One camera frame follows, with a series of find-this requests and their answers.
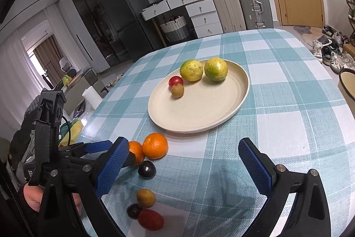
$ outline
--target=rug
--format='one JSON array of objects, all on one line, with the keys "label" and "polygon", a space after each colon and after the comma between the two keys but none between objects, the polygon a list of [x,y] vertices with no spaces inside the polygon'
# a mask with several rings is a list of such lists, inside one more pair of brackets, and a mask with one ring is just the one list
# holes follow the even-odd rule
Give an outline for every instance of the rug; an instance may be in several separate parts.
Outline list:
[{"label": "rug", "polygon": [[302,39],[311,47],[313,41],[319,39],[322,35],[322,28],[315,28],[312,26],[295,25],[294,30],[299,33]]}]

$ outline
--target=blue checkered tablecloth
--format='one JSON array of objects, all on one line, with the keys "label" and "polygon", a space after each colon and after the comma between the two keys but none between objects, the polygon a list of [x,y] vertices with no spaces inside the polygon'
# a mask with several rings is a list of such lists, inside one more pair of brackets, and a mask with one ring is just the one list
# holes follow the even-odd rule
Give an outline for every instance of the blue checkered tablecloth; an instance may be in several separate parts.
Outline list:
[{"label": "blue checkered tablecloth", "polygon": [[[162,131],[149,118],[148,99],[156,85],[189,59],[219,56],[240,64],[250,76],[239,111],[209,131],[178,135]],[[143,142],[165,134],[168,154],[154,164],[157,175],[142,180],[136,170],[120,171],[103,200],[127,236],[241,236],[263,206],[261,196],[238,156],[240,139],[249,137],[275,164],[290,171],[319,171],[327,195],[332,236],[339,236],[355,214],[355,121],[333,80],[290,33],[249,30],[197,39],[139,59],[105,97],[78,141]],[[165,218],[157,232],[128,218],[135,193],[155,192],[152,209]],[[291,195],[272,236],[279,234],[294,199]],[[95,236],[87,218],[88,233]]]}]

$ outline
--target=red tomato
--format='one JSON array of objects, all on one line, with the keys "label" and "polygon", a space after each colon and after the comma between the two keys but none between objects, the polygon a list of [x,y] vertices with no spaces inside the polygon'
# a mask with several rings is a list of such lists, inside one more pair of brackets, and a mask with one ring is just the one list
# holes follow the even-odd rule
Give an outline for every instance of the red tomato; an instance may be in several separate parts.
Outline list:
[{"label": "red tomato", "polygon": [[164,217],[157,211],[145,209],[139,213],[138,223],[149,231],[158,231],[164,226]]},{"label": "red tomato", "polygon": [[182,78],[180,78],[179,76],[173,76],[170,80],[169,80],[169,88],[171,88],[173,85],[175,84],[181,84],[183,85],[183,80]]}]

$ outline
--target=human hand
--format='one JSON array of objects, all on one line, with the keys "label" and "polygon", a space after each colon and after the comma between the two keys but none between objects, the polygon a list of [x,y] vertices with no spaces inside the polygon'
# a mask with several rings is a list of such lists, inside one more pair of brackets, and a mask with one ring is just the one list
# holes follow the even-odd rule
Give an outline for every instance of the human hand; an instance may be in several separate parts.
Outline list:
[{"label": "human hand", "polygon": [[[29,186],[28,183],[24,186],[24,198],[27,204],[36,212],[39,212],[44,190],[40,186]],[[81,214],[81,199],[79,194],[72,193],[76,210]]]}]

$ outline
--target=paper towel roll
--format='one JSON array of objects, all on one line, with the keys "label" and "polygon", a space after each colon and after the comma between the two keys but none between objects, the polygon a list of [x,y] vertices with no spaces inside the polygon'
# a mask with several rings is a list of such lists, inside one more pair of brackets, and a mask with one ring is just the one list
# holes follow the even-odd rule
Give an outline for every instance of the paper towel roll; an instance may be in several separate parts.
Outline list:
[{"label": "paper towel roll", "polygon": [[102,102],[102,98],[98,94],[98,92],[91,86],[88,87],[84,92],[83,92],[83,97],[86,99],[86,101],[89,103],[90,106],[94,110],[97,109],[99,104]]}]

